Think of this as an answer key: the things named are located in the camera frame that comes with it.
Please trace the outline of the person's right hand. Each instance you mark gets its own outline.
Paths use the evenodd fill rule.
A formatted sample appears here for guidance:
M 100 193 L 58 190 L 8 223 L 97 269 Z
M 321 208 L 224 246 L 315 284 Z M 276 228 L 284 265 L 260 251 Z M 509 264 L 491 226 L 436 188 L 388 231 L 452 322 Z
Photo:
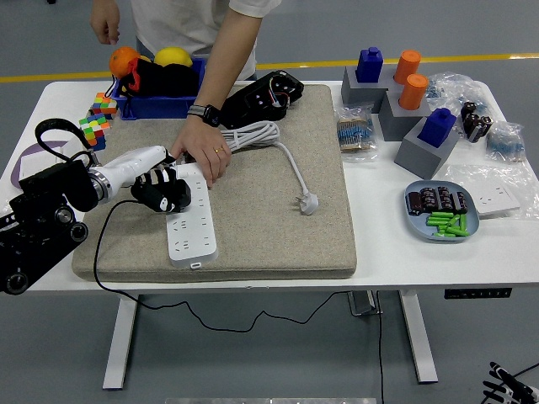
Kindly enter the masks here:
M 93 0 L 89 23 L 100 44 L 117 44 L 120 10 L 116 1 Z

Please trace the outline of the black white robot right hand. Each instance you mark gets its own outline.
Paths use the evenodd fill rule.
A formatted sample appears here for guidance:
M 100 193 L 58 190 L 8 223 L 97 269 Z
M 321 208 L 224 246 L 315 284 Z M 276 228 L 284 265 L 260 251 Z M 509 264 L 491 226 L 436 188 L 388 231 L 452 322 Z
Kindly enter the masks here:
M 516 379 L 506 369 L 495 362 L 489 363 L 489 375 L 485 380 L 483 403 L 538 403 L 538 389 Z

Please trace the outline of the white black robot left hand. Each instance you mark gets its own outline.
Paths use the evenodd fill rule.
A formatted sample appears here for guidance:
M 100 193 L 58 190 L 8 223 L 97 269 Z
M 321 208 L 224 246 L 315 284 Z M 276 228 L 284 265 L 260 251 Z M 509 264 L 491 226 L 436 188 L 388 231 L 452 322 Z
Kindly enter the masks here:
M 174 159 L 163 146 L 128 151 L 95 170 L 101 181 L 102 202 L 128 188 L 140 203 L 157 213 L 179 213 L 191 202 L 191 190 L 178 178 Z

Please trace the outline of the person's left hand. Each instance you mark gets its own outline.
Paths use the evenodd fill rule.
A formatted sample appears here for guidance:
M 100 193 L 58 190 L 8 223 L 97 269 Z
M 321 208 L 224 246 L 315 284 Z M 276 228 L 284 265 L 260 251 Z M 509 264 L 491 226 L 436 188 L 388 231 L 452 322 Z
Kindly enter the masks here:
M 225 174 L 232 157 L 221 131 L 195 115 L 187 117 L 169 153 L 176 158 L 185 153 L 191 155 L 210 189 Z

